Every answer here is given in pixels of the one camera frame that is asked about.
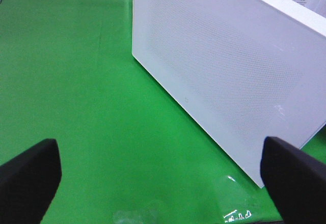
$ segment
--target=green floor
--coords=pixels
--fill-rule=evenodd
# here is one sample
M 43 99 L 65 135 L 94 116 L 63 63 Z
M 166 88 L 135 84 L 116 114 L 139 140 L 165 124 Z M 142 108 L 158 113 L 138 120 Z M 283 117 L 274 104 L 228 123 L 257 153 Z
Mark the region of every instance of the green floor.
M 132 0 L 3 0 L 0 163 L 56 138 L 42 223 L 279 219 L 259 189 L 131 55 Z M 326 133 L 305 151 L 326 162 Z

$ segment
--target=black foam pad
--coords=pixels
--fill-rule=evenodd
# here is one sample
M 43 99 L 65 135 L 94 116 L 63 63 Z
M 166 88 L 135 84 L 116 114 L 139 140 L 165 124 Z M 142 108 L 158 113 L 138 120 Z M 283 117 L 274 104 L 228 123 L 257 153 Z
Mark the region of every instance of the black foam pad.
M 260 174 L 285 223 L 326 223 L 326 165 L 277 137 L 267 137 Z
M 0 166 L 0 223 L 39 223 L 61 175 L 55 139 L 45 139 Z

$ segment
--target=perforated mesh surface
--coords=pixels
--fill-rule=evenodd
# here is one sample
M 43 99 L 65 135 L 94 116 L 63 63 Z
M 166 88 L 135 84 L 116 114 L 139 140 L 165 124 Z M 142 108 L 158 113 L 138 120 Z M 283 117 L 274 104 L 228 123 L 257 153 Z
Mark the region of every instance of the perforated mesh surface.
M 233 135 L 251 143 L 300 74 L 189 0 L 152 0 L 149 49 Z

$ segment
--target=white panel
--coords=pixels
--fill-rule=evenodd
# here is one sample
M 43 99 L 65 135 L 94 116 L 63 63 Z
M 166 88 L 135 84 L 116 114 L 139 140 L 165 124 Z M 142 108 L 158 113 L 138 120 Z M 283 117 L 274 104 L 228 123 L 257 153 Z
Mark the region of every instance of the white panel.
M 326 122 L 326 19 L 291 0 L 134 0 L 133 55 L 259 185 Z

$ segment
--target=green surface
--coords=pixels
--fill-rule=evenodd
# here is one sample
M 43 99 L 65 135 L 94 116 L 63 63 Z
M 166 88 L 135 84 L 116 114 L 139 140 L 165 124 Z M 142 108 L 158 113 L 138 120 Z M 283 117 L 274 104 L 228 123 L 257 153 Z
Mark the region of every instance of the green surface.
M 42 223 L 279 219 L 259 189 L 131 55 L 132 0 L 3 0 L 0 163 L 59 143 Z M 305 150 L 326 162 L 325 130 Z

